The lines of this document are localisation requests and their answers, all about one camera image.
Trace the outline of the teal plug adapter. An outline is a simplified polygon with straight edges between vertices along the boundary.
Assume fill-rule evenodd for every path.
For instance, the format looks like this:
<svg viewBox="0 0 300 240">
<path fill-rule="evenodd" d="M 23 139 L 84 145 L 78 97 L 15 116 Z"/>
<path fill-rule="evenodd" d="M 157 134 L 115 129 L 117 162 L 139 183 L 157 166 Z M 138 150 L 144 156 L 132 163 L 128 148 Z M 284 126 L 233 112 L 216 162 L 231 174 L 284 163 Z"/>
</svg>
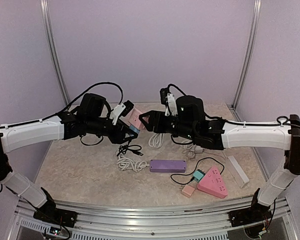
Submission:
<svg viewBox="0 0 300 240">
<path fill-rule="evenodd" d="M 198 169 L 193 173 L 191 180 L 199 183 L 204 176 L 205 176 L 205 172 Z"/>
</svg>

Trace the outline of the white power strip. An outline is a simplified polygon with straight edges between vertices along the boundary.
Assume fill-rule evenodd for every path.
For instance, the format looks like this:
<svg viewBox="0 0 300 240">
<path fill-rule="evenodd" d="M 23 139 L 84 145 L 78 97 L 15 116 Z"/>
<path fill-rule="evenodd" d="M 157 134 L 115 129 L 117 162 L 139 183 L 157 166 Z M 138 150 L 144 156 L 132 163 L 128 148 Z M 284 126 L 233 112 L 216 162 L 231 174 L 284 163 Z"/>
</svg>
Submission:
<svg viewBox="0 0 300 240">
<path fill-rule="evenodd" d="M 240 189 L 244 188 L 250 182 L 250 179 L 233 155 L 227 157 L 225 165 Z"/>
</svg>

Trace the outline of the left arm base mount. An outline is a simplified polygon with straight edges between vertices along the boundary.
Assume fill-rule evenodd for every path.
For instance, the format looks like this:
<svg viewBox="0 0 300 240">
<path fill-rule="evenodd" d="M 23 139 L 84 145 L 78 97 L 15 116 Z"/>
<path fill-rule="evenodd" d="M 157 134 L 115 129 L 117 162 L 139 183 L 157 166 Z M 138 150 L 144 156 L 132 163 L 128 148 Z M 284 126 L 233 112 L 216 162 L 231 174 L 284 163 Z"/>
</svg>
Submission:
<svg viewBox="0 0 300 240">
<path fill-rule="evenodd" d="M 71 210 L 56 208 L 52 213 L 42 213 L 36 210 L 33 217 L 37 220 L 60 225 L 67 228 L 73 228 L 77 221 L 78 213 Z"/>
</svg>

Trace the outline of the light blue small plug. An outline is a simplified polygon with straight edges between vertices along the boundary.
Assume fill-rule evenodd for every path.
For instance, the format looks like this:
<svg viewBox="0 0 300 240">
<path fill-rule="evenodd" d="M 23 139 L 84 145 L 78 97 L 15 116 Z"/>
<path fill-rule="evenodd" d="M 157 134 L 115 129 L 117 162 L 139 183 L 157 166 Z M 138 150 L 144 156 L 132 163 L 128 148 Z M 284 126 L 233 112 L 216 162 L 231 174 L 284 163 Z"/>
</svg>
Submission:
<svg viewBox="0 0 300 240">
<path fill-rule="evenodd" d="M 140 133 L 140 130 L 138 128 L 136 128 L 135 126 L 133 126 L 132 124 L 129 126 L 129 128 L 137 135 Z"/>
</svg>

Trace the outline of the pink small plug adapter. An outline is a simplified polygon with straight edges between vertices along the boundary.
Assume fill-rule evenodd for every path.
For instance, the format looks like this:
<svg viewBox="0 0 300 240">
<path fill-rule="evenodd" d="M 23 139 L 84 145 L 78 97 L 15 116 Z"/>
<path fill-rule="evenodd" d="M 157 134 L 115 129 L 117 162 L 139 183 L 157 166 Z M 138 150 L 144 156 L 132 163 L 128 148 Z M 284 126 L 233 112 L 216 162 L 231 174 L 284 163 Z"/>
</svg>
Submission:
<svg viewBox="0 0 300 240">
<path fill-rule="evenodd" d="M 128 126 L 133 125 L 139 130 L 143 130 L 145 128 L 144 124 L 141 122 L 139 119 L 139 116 L 143 114 L 141 110 L 138 108 L 134 107 L 131 112 L 124 117 L 124 121 L 128 124 Z"/>
</svg>

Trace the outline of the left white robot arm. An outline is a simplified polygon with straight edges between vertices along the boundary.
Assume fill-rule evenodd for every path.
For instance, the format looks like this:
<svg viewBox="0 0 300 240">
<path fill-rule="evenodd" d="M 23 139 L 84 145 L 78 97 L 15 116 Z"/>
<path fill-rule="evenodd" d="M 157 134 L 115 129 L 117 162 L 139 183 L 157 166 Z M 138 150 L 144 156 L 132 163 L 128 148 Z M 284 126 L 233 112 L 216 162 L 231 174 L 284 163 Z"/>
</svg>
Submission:
<svg viewBox="0 0 300 240">
<path fill-rule="evenodd" d="M 112 144 L 124 144 L 138 137 L 120 117 L 134 107 L 129 100 L 111 108 L 106 98 L 94 93 L 84 94 L 79 106 L 60 111 L 45 119 L 0 125 L 0 184 L 27 200 L 47 221 L 60 218 L 60 211 L 50 194 L 27 177 L 14 171 L 8 153 L 41 142 L 69 140 L 87 134 L 107 137 Z"/>
</svg>

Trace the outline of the purple power strip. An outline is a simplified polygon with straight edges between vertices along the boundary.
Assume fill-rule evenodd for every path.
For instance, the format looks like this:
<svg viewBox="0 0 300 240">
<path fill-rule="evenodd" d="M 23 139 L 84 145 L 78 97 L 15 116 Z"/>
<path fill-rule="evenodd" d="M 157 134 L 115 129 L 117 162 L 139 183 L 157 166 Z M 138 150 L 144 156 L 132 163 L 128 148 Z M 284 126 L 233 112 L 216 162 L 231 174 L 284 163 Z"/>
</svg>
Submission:
<svg viewBox="0 0 300 240">
<path fill-rule="evenodd" d="M 152 173 L 185 173 L 187 163 L 185 160 L 152 159 L 149 171 Z"/>
</svg>

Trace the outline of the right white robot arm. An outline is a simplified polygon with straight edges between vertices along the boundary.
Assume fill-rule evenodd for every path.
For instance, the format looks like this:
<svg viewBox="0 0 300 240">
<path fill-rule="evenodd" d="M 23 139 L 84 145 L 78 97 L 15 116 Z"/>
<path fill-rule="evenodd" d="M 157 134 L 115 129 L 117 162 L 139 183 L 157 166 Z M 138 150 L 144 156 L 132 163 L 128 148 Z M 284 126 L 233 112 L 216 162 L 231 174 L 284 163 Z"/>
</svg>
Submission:
<svg viewBox="0 0 300 240">
<path fill-rule="evenodd" d="M 300 176 L 300 118 L 279 116 L 275 122 L 239 122 L 208 116 L 203 101 L 192 95 L 162 98 L 165 111 L 151 110 L 139 115 L 149 132 L 171 134 L 209 150 L 239 147 L 273 148 L 284 151 L 282 164 L 265 185 L 253 195 L 246 218 L 256 222 L 275 199 Z"/>
</svg>

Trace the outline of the pink triangular power strip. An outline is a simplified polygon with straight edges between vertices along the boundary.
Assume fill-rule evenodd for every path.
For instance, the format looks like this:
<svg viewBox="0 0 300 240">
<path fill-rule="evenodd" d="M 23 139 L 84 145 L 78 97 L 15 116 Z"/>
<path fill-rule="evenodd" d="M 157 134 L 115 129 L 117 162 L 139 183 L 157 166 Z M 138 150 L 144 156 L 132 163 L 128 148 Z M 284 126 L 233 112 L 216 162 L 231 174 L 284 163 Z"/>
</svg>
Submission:
<svg viewBox="0 0 300 240">
<path fill-rule="evenodd" d="M 216 166 L 212 166 L 204 177 L 197 183 L 197 190 L 224 199 L 228 196 L 225 182 Z"/>
</svg>

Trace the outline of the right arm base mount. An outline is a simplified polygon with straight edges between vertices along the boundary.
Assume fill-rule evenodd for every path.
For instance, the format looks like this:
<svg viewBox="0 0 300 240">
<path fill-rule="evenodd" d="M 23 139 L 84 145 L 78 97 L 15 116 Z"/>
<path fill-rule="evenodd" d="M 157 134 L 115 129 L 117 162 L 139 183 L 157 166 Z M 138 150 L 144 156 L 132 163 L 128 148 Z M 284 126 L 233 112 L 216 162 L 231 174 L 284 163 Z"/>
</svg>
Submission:
<svg viewBox="0 0 300 240">
<path fill-rule="evenodd" d="M 265 219 L 270 219 L 272 217 L 272 213 L 268 209 L 266 211 L 260 211 L 251 210 L 251 208 L 248 207 L 232 210 L 228 213 L 228 217 L 232 227 L 239 227 L 260 222 Z"/>
</svg>

